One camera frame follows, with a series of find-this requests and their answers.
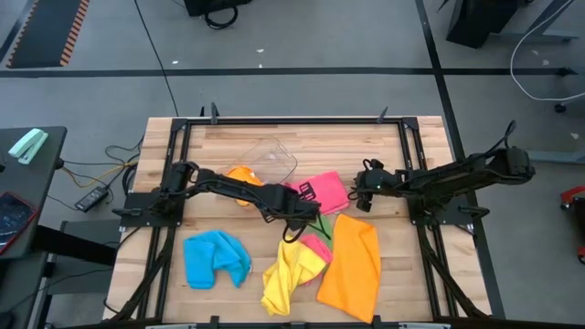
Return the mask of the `black computer tower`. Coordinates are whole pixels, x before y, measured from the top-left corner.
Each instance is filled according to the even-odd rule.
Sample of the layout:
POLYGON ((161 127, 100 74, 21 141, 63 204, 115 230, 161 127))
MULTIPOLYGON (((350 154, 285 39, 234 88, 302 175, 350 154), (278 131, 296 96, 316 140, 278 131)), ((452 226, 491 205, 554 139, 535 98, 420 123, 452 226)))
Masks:
POLYGON ((252 0, 183 0, 190 16, 202 16, 206 13, 229 9, 234 6, 247 5, 252 0))

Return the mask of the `clear plastic bin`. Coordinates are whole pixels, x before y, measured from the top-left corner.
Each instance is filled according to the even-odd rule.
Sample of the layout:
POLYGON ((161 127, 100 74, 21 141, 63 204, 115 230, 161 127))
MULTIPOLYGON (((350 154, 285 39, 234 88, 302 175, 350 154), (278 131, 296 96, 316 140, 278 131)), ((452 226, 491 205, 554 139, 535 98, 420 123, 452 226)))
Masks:
POLYGON ((237 156, 230 164, 220 167, 222 175, 234 166, 244 165, 251 168, 255 175, 266 184, 284 184, 293 176, 298 162, 285 146, 276 138, 256 141, 250 149, 237 156))

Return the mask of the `black side desk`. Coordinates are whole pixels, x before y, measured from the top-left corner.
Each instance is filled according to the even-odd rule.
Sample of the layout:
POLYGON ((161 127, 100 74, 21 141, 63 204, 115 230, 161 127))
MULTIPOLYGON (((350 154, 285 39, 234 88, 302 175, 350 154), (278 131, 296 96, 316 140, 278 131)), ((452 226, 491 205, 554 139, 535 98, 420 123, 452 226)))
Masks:
POLYGON ((31 127, 0 129, 0 165, 5 167, 0 172, 0 195, 10 192, 37 210, 22 233, 0 254, 0 260, 21 258, 30 251, 68 132, 63 126, 40 127, 48 134, 47 140, 29 164, 20 164, 8 151, 30 130, 31 127))

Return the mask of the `yellow microfiber towel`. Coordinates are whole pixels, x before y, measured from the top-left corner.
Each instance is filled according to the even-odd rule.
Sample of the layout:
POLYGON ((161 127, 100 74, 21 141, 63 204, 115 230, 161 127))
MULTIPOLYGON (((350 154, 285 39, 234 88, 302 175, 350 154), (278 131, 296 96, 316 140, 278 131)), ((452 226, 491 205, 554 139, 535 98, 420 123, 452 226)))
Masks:
POLYGON ((315 279, 326 265, 322 257, 302 242, 281 241, 276 261, 262 274, 261 305, 267 314, 289 315, 295 289, 315 279))

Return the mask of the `black mat with orange stripes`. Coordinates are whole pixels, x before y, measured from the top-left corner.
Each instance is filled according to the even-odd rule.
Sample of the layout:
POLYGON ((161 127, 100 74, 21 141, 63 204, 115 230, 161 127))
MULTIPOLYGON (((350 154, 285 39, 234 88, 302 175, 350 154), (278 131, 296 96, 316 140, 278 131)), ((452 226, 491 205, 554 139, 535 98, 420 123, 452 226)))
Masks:
POLYGON ((68 66, 89 7, 90 0, 34 0, 6 67, 68 66))

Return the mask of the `mint green stapler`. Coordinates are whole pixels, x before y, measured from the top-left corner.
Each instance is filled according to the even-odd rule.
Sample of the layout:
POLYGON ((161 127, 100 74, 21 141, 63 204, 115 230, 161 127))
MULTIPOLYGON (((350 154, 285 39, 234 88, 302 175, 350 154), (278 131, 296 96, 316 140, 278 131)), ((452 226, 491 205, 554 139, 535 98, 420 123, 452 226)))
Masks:
POLYGON ((20 164, 29 165, 47 138, 46 132, 33 128, 13 144, 8 154, 20 164))

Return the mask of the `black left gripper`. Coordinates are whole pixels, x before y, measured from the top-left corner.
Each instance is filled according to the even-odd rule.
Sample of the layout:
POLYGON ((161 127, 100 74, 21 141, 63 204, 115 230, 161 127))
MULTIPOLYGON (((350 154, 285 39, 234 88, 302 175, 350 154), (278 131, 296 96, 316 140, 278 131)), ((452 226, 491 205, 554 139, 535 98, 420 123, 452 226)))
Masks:
POLYGON ((278 219, 286 220, 286 230, 301 234, 308 224, 316 222, 320 216, 320 204, 309 181, 299 185, 299 193, 288 186, 279 188, 279 203, 273 209, 278 219))

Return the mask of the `grey desk base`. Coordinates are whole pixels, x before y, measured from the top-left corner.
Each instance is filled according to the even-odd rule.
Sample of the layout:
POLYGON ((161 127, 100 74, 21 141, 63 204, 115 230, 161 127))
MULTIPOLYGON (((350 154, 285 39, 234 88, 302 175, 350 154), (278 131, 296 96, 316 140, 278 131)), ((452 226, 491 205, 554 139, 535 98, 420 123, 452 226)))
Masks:
MULTIPOLYGON (((59 229, 77 238, 116 248, 120 241, 119 220, 64 221, 59 229)), ((51 255, 47 294, 106 293, 112 267, 68 256, 51 255)))

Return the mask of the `green microfiber towel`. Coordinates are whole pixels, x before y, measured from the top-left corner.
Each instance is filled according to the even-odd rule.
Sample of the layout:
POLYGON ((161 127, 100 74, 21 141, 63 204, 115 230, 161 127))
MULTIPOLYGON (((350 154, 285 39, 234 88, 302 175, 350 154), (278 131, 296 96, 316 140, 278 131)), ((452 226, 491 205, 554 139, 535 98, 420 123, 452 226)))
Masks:
POLYGON ((333 250, 333 227, 328 217, 321 215, 314 224, 314 230, 321 241, 333 250))

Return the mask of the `black equipment cabinet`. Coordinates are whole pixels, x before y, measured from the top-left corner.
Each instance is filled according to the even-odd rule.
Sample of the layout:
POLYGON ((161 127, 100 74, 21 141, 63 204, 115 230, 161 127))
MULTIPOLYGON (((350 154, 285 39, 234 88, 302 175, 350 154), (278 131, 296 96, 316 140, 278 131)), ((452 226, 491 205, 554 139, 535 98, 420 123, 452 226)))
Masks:
POLYGON ((446 39, 468 48, 480 48, 500 33, 516 13, 518 0, 454 0, 446 39))

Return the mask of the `smartphone in red case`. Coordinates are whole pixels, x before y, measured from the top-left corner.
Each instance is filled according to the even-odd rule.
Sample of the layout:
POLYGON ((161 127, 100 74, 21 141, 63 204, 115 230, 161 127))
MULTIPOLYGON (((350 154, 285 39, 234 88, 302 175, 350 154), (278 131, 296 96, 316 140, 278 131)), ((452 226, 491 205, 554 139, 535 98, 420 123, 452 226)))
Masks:
POLYGON ((0 255, 5 253, 37 215, 37 209, 23 198, 4 192, 0 195, 0 255))

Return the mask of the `red wheeled cart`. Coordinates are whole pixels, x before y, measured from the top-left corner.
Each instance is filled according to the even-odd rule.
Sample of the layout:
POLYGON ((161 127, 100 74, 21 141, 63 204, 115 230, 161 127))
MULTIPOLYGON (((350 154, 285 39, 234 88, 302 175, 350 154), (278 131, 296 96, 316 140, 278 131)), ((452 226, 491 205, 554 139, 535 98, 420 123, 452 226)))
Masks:
POLYGON ((585 186, 576 186, 560 194, 562 210, 571 209, 585 238, 585 186))

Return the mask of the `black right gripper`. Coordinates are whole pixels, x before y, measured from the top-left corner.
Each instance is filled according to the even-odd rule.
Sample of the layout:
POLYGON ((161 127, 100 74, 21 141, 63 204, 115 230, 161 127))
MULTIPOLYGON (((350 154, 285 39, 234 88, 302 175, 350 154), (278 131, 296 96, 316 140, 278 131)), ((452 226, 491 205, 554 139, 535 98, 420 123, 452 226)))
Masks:
MULTIPOLYGON (((397 196, 395 189, 398 184, 398 178, 388 171, 383 170, 384 165, 378 159, 364 159, 363 166, 365 171, 358 172, 354 179, 354 191, 359 196, 380 195, 380 196, 397 196)), ((356 201, 356 207, 364 212, 371 209, 371 200, 368 198, 359 198, 356 201)))

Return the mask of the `black aluminium table frame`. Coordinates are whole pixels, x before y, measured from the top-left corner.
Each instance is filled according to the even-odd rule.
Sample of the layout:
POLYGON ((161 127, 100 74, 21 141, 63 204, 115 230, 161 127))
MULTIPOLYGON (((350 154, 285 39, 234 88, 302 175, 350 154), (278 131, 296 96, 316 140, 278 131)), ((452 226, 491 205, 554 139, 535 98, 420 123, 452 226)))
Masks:
MULTIPOLYGON (((146 126, 134 178, 135 192, 159 186, 169 165, 191 160, 210 169, 229 165, 262 138, 276 138, 298 162, 295 177, 336 170, 349 184, 365 158, 389 168, 445 165, 452 159, 439 116, 388 117, 208 117, 151 118, 146 126)), ((432 319, 428 267, 419 230, 410 223, 402 199, 379 197, 370 212, 350 208, 348 215, 378 230, 382 265, 376 319, 363 329, 399 329, 401 323, 432 319)), ((164 245, 165 231, 129 230, 114 265, 101 326, 105 329, 354 329, 361 322, 316 300, 318 287, 295 290, 292 311, 270 316, 261 307, 261 275, 276 259, 283 224, 266 223, 256 210, 226 198, 203 194, 186 202, 182 224, 173 231, 173 256, 154 278, 144 298, 145 315, 122 315, 164 245), (236 236, 252 258, 252 271, 240 288, 227 274, 214 288, 193 290, 186 283, 183 241, 197 233, 223 229, 236 236)))

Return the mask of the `orange microfiber towel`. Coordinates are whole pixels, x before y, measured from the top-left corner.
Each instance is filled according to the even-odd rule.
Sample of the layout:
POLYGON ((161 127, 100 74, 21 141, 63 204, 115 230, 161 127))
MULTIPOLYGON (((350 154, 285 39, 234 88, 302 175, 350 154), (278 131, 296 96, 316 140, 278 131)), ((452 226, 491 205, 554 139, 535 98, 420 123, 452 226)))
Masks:
POLYGON ((381 281, 378 232, 365 221, 340 214, 334 225, 333 259, 316 295, 318 302, 370 323, 381 281))
POLYGON ((244 165, 234 166, 229 169, 225 176, 242 182, 249 183, 253 186, 263 186, 264 183, 255 175, 254 171, 244 165))

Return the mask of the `black power adapter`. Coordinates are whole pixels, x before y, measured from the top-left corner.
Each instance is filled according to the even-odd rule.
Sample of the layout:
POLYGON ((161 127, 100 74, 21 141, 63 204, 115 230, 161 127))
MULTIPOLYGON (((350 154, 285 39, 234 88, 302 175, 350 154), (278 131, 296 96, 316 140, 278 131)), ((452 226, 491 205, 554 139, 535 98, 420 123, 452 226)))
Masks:
POLYGON ((109 190, 106 187, 94 187, 87 195, 85 195, 75 204, 75 208, 81 212, 86 213, 94 206, 99 204, 108 195, 109 190))

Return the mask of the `blue microfiber towel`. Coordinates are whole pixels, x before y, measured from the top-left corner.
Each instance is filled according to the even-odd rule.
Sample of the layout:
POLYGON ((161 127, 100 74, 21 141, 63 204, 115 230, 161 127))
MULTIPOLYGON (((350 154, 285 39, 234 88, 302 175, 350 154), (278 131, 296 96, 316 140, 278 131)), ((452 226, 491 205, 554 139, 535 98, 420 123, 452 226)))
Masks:
POLYGON ((216 272, 225 271, 239 288, 251 270, 251 257, 242 243, 222 230, 210 230, 183 242, 186 282, 192 289, 215 286, 216 272))

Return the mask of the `grey metal desk foot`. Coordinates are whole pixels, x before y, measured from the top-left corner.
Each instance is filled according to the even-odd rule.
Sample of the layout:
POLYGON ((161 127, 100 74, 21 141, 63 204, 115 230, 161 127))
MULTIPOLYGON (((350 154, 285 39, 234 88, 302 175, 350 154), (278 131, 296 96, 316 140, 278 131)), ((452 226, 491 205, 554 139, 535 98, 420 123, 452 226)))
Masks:
POLYGON ((529 156, 532 161, 569 165, 585 165, 585 150, 575 152, 544 152, 531 151, 529 156))
MULTIPOLYGON (((527 33, 514 33, 514 32, 502 32, 492 33, 491 37, 498 37, 508 41, 520 41, 527 33)), ((547 30, 545 32, 536 31, 525 38, 525 41, 529 42, 560 42, 567 43, 573 40, 580 39, 580 36, 561 30, 547 30)))

